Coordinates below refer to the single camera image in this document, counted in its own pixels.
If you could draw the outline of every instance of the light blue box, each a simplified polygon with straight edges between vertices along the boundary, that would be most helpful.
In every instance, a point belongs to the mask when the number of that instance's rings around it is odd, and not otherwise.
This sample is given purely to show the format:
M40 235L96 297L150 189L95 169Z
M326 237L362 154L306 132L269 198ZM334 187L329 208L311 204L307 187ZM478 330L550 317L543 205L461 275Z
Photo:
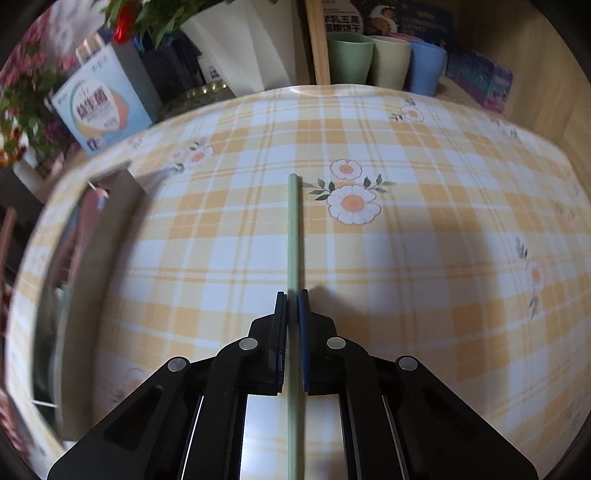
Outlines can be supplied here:
M104 47L51 102L89 155L148 128L162 108L131 42Z

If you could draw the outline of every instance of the yellow checkered tablecloth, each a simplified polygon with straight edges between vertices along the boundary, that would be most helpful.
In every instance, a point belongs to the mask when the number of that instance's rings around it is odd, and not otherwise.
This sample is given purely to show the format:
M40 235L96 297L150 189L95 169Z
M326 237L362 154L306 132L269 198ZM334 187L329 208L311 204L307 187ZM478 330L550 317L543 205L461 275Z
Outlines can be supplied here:
M545 475L591 409L591 208L548 141L464 106L364 86L212 105L111 148L58 186L11 311L9 390L31 405L35 306L85 181L128 159L131 221L96 345L100 420L174 355L213 356L287 282L287 177L304 181L312 308L376 356L415 355ZM337 401L306 402L306 479L345 478ZM285 397L248 404L242 478L287 476Z

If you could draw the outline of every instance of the green stick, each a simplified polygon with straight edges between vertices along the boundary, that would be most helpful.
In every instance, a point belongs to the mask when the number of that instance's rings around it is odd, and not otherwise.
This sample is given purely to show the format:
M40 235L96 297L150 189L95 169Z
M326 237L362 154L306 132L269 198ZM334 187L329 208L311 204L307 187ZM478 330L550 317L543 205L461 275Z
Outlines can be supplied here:
M287 397L287 469L288 480L300 480L303 475L303 415L301 395L300 332L297 320L297 293L300 282L300 182L295 173L287 180L287 305L289 373Z

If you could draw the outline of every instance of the blue cup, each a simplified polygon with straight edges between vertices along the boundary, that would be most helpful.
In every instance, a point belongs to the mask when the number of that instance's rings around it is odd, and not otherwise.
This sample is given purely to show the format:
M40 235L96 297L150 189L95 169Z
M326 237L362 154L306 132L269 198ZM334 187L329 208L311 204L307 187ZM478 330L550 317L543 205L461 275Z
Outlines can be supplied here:
M432 97L447 61L447 52L427 42L410 40L408 91Z

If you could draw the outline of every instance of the beige cup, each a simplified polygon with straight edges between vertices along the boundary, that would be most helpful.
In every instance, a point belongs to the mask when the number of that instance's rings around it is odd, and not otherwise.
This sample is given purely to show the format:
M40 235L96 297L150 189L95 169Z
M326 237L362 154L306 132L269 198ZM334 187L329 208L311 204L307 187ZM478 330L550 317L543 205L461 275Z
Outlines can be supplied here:
M376 87L402 90L410 63L410 43L400 38L372 35L374 56L369 77Z

